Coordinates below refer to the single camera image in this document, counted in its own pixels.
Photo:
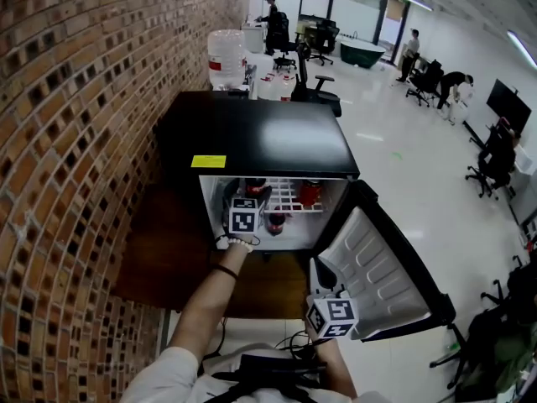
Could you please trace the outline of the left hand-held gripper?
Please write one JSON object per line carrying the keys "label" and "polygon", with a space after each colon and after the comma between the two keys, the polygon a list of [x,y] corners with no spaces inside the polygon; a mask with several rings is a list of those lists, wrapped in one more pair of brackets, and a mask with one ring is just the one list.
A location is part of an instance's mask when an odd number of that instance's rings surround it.
{"label": "left hand-held gripper", "polygon": [[228,208],[231,234],[257,234],[262,226],[264,202],[257,198],[233,197]]}

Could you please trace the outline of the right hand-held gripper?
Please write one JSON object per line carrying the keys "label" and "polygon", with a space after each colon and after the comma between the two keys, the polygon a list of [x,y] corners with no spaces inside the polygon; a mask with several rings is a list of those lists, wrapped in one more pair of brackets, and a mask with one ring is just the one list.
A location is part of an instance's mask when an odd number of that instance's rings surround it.
{"label": "right hand-held gripper", "polygon": [[357,303],[336,268],[320,257],[310,259],[305,321],[313,340],[344,338],[358,323]]}

